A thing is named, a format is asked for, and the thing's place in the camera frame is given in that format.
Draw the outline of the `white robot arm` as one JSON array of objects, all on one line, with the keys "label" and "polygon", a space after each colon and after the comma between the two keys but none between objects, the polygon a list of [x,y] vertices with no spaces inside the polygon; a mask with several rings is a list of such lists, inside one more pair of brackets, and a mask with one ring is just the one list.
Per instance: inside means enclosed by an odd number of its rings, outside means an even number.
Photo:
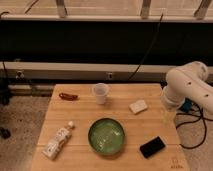
[{"label": "white robot arm", "polygon": [[208,67],[199,61],[170,69],[166,74],[161,102],[167,111],[179,109],[188,98],[213,114],[213,87],[206,83]]}]

